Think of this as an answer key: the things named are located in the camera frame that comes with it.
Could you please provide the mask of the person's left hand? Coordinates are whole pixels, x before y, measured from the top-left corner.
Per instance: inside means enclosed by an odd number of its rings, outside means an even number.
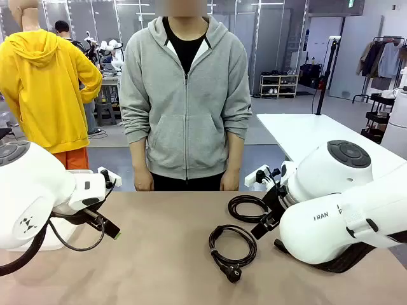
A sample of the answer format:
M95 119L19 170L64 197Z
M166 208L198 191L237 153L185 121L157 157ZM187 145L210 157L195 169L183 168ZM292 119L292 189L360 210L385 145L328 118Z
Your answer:
M240 185L240 170L227 169L221 178L220 191L238 191Z

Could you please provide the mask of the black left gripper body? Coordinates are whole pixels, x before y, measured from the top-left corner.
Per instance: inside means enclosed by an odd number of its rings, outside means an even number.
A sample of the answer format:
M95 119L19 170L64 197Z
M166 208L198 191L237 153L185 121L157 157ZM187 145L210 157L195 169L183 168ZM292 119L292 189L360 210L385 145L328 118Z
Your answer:
M62 213L52 212L51 217L62 218L74 225L88 224L93 228L104 228L104 218L96 211L83 209L73 215L65 215Z

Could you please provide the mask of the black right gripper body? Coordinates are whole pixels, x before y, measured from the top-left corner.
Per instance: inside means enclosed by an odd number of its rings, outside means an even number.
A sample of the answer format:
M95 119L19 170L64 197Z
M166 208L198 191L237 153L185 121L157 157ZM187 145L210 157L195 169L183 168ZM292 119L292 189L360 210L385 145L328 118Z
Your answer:
M268 215L271 220L280 220L287 209L284 201L287 192L280 182L276 183L263 197L264 204L270 209Z

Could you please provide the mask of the person's right hand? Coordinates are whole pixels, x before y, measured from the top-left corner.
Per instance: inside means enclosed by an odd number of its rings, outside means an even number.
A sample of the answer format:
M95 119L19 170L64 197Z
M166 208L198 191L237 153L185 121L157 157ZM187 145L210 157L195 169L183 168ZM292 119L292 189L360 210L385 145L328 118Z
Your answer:
M154 191L154 180L147 168L134 170L134 187L139 192Z

